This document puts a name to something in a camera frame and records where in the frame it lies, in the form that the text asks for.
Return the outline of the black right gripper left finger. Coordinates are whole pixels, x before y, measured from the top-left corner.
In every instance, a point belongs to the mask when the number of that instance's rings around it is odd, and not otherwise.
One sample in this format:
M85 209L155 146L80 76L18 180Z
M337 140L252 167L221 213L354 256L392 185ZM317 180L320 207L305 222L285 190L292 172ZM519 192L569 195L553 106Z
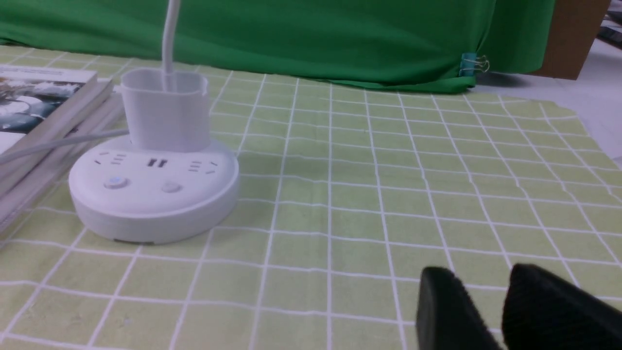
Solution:
M439 266L420 275L417 341L420 350L500 350L462 281Z

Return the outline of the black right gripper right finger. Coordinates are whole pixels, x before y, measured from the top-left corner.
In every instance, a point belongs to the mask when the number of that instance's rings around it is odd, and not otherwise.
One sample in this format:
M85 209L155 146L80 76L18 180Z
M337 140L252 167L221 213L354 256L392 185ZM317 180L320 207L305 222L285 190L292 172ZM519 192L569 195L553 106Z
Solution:
M517 263L501 330L509 350L619 350L621 312L548 270Z

